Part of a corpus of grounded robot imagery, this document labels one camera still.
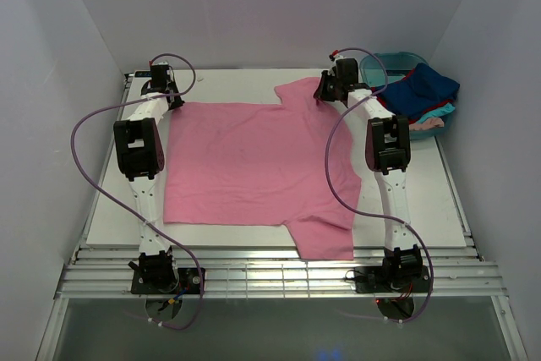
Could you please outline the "pink t shirt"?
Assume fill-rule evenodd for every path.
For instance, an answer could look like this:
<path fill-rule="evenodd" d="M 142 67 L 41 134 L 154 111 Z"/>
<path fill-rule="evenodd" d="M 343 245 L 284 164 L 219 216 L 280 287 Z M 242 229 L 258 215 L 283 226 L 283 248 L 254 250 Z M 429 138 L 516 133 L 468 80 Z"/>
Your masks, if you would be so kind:
<path fill-rule="evenodd" d="M 319 81 L 275 89 L 276 104 L 188 102 L 170 120 L 163 219 L 167 223 L 279 226 L 305 260 L 351 260 L 354 215 L 325 178 L 325 145 L 339 118 L 316 101 Z M 357 205 L 352 135 L 342 123 L 330 155 L 339 195 Z"/>

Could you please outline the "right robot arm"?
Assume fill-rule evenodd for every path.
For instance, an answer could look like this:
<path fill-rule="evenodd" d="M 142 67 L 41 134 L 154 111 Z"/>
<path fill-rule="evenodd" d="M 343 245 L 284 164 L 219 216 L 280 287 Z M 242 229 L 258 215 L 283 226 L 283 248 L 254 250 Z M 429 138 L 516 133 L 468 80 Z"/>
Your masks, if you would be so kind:
<path fill-rule="evenodd" d="M 425 245 L 410 222 L 406 191 L 406 170 L 411 161 L 411 144 L 407 118 L 395 115 L 377 100 L 378 91 L 371 91 L 359 81 L 359 65 L 355 58 L 344 57 L 345 48 L 334 51 L 331 66 L 321 73 L 314 93 L 316 101 L 339 101 L 346 110 L 335 121 L 325 145 L 325 178 L 333 197 L 355 215 L 381 219 L 385 224 L 382 265 L 366 272 L 361 281 L 366 286 L 389 289 L 410 287 L 427 282 L 427 267 L 422 255 Z M 331 180 L 331 144 L 342 121 L 356 112 L 364 125 L 366 167 L 373 173 L 380 191 L 383 212 L 369 213 L 353 208 L 338 193 Z"/>

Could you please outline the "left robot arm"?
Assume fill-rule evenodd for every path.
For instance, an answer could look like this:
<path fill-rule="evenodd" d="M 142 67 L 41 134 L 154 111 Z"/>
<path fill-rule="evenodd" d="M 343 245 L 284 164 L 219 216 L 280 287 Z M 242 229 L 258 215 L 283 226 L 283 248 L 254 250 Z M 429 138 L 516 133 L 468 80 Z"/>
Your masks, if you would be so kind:
<path fill-rule="evenodd" d="M 129 266 L 136 281 L 151 291 L 171 292 L 178 283 L 173 269 L 172 246 L 160 235 L 163 228 L 161 173 L 165 153 L 158 130 L 167 112 L 183 104 L 172 67 L 150 66 L 150 79 L 141 91 L 139 105 L 125 119 L 113 125 L 119 171 L 128 180 L 139 222 L 139 258 Z"/>

